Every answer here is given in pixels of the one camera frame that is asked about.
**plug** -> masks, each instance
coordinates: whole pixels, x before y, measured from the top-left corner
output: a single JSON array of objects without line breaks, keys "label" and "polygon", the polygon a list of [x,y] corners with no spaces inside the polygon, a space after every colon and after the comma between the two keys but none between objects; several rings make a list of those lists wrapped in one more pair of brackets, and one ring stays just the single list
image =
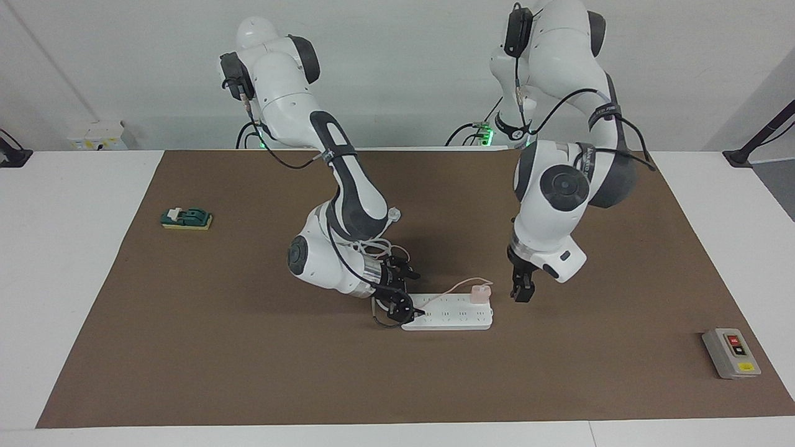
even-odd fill
[{"label": "plug", "polygon": [[488,284],[472,286],[472,291],[469,293],[469,302],[472,304],[488,304],[489,297],[491,297],[491,287]]}]

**brown work surface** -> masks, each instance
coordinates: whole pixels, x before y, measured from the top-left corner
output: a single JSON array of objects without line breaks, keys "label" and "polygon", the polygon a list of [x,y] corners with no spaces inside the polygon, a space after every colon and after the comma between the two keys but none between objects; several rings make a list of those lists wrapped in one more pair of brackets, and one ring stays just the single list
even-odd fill
[{"label": "brown work surface", "polygon": [[[293,162],[310,153],[287,153]],[[495,281],[487,331],[377,327],[370,303],[294,278],[287,246],[335,184],[263,152],[167,152],[38,427],[719,418],[795,414],[662,176],[590,208],[566,284],[509,298],[518,153],[360,154],[434,293]],[[209,231],[165,230],[201,207]],[[740,328],[762,369],[718,378],[700,333]]]}]

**table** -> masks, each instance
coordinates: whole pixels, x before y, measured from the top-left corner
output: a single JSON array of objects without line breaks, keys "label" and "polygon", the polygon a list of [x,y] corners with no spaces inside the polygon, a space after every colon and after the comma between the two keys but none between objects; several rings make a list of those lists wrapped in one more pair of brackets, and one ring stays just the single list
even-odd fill
[{"label": "table", "polygon": [[[795,445],[795,417],[33,430],[162,154],[40,152],[0,171],[0,445]],[[795,395],[795,252],[775,250],[795,247],[795,223],[720,153],[653,157]]]}]

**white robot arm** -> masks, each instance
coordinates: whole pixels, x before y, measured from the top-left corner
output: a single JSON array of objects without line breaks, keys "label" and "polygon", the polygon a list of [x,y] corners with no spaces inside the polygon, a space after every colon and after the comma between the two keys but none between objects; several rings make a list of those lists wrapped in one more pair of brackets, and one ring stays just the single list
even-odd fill
[{"label": "white robot arm", "polygon": [[318,149],[339,186],[333,198],[309,213],[290,244],[290,271],[315,286],[375,297],[388,306],[390,318],[410,322],[421,311],[405,293],[405,278],[419,275],[403,258],[377,260],[354,248],[381,237],[400,213],[387,208],[342,127],[310,92],[309,84],[320,76],[312,44],[303,37],[280,37],[270,21],[249,17],[238,28],[237,46],[237,52],[221,56],[222,87],[243,101],[257,132],[255,114],[279,142]]},{"label": "white robot arm", "polygon": [[[490,64],[503,93],[494,126],[523,148],[514,174],[522,206],[508,246],[514,264],[511,296],[522,302],[533,295],[535,270],[566,282],[583,266],[586,255],[571,233],[585,208],[617,204],[637,178],[637,158],[626,147],[626,121],[612,80],[595,59],[604,19],[586,11],[580,0],[542,3],[535,15],[514,5],[506,42],[492,53]],[[526,120],[535,111],[537,91],[588,116],[591,143],[533,139],[545,124],[531,130],[532,120]]]}]

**power strip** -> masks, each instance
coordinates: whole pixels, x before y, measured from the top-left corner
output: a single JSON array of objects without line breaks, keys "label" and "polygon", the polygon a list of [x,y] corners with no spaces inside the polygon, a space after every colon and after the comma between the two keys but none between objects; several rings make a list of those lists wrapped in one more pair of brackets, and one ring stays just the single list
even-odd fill
[{"label": "power strip", "polygon": [[472,304],[469,293],[450,293],[432,300],[434,293],[414,293],[414,307],[425,311],[411,323],[401,327],[405,331],[484,331],[491,327],[491,304]]}]

